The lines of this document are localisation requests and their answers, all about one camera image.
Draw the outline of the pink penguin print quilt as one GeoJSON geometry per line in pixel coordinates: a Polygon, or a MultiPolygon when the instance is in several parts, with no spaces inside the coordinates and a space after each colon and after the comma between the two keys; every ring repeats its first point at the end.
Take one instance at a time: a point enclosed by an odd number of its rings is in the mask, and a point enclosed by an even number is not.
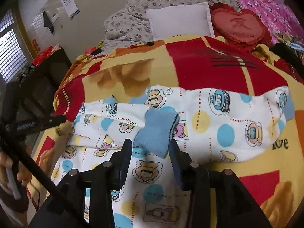
{"type": "Polygon", "coordinates": [[[303,44],[303,28],[291,8],[282,0],[237,0],[240,8],[257,14],[271,33],[272,42],[278,43],[275,33],[288,33],[303,44]]]}

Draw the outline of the white cartoon print baby shirt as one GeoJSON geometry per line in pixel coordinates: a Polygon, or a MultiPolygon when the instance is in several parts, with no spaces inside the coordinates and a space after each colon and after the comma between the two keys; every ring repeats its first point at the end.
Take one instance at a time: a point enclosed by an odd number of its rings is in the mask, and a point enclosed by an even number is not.
{"type": "Polygon", "coordinates": [[[83,103],[51,178],[59,183],[71,169],[94,169],[129,139],[126,183],[111,192],[116,227],[184,227],[190,195],[176,185],[169,142],[201,164],[244,162],[279,137],[292,106],[285,85],[260,96],[155,85],[128,103],[114,97],[83,103]]]}

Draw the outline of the dark wooden side table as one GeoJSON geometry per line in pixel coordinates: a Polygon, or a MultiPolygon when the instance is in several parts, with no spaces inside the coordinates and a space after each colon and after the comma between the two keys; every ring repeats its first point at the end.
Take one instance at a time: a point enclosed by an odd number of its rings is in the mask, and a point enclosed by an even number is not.
{"type": "Polygon", "coordinates": [[[71,65],[62,47],[37,67],[29,64],[17,80],[6,85],[1,124],[5,126],[37,117],[59,116],[55,114],[52,95],[71,65]]]}

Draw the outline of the wall calendar poster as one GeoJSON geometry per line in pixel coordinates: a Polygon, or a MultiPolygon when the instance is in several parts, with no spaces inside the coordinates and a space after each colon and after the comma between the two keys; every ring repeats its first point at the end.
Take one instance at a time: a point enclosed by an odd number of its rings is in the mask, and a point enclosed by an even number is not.
{"type": "Polygon", "coordinates": [[[76,6],[76,3],[74,0],[60,0],[69,19],[72,20],[75,18],[77,14],[79,14],[79,9],[76,6]]]}

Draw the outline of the colourful cloth pile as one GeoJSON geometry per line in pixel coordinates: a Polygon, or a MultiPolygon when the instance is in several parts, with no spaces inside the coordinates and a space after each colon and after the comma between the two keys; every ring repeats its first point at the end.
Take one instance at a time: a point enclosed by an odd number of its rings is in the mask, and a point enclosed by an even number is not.
{"type": "Polygon", "coordinates": [[[279,30],[274,30],[272,36],[276,43],[283,43],[292,51],[303,54],[303,39],[300,37],[293,36],[287,31],[281,32],[279,30]]]}

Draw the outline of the red heart-shaped cushion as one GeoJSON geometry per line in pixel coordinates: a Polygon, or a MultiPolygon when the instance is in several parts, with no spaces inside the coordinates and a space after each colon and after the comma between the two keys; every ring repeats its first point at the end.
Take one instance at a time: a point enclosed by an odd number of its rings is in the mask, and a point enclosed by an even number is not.
{"type": "Polygon", "coordinates": [[[259,16],[248,9],[240,12],[224,3],[210,7],[215,36],[222,36],[228,44],[244,51],[252,51],[258,44],[271,44],[272,37],[259,16]]]}

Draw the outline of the dark cloth on wall hook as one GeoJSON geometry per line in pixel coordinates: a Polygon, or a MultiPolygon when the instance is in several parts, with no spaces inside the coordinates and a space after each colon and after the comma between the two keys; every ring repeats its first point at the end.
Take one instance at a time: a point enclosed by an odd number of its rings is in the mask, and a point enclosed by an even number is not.
{"type": "Polygon", "coordinates": [[[53,26],[53,23],[49,19],[47,13],[45,12],[45,10],[43,10],[43,26],[48,28],[52,35],[54,34],[55,28],[53,26]]]}

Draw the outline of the black garment on bed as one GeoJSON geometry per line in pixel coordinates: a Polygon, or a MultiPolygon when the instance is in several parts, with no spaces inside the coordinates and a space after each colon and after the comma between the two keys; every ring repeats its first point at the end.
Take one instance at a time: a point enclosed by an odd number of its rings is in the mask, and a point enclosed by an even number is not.
{"type": "Polygon", "coordinates": [[[291,64],[292,67],[303,77],[303,63],[296,54],[289,49],[284,43],[276,43],[269,48],[269,51],[282,58],[285,62],[291,64]]]}

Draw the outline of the white square pillow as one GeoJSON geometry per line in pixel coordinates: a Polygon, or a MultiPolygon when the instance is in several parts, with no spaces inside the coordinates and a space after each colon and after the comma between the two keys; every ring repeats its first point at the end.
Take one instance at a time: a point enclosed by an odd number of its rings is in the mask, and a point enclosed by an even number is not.
{"type": "Polygon", "coordinates": [[[146,11],[154,40],[177,35],[214,37],[209,4],[169,6],[146,11]]]}

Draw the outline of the grey floral quilt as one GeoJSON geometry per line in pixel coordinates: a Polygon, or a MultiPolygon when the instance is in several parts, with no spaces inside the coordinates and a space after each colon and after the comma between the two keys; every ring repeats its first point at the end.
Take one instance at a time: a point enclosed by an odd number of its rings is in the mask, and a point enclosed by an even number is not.
{"type": "Polygon", "coordinates": [[[216,3],[227,4],[237,12],[241,9],[237,0],[128,0],[123,9],[106,18],[105,44],[152,41],[150,24],[146,16],[147,10],[204,2],[210,6],[216,3]]]}

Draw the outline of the red item on side table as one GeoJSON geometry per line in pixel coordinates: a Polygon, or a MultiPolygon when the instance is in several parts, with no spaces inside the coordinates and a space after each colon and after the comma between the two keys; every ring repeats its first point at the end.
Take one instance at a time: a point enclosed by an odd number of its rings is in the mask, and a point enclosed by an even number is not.
{"type": "Polygon", "coordinates": [[[55,51],[59,50],[60,48],[61,46],[59,44],[56,44],[54,47],[53,46],[47,47],[34,58],[32,64],[34,66],[40,65],[44,60],[49,58],[55,51]]]}

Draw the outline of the yellow red rose blanket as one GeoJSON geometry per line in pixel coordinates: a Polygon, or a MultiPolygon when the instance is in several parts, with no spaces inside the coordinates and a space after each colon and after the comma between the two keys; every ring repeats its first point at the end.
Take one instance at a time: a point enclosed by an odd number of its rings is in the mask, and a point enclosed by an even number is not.
{"type": "Polygon", "coordinates": [[[287,86],[294,116],[260,155],[237,163],[204,163],[210,170],[230,168],[240,178],[272,227],[286,227],[303,203],[303,84],[279,67],[283,60],[265,45],[245,52],[222,37],[175,36],[118,48],[107,55],[79,56],[55,93],[56,115],[66,122],[48,129],[35,161],[51,178],[83,103],[114,97],[128,103],[151,86],[203,88],[260,96],[287,86]]]}

